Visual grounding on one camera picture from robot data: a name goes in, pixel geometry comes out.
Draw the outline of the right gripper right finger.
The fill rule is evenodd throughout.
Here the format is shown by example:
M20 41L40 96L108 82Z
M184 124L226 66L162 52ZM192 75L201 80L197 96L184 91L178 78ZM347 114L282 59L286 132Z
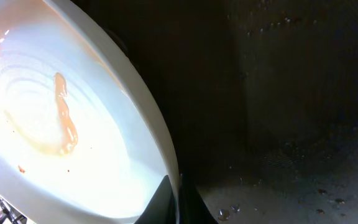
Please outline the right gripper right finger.
M181 178L179 209L180 224L217 224L195 184L188 177Z

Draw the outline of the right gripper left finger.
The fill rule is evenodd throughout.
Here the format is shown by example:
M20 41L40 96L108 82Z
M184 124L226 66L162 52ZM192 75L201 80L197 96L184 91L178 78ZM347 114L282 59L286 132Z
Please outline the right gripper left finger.
M172 186L166 175L135 224L176 224L176 207Z

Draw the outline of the cream white plate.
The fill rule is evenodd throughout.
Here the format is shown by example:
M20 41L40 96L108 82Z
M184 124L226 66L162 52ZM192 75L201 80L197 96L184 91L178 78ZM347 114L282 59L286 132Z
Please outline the cream white plate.
M142 77L71 1L0 1L0 196L36 223L135 223L178 164Z

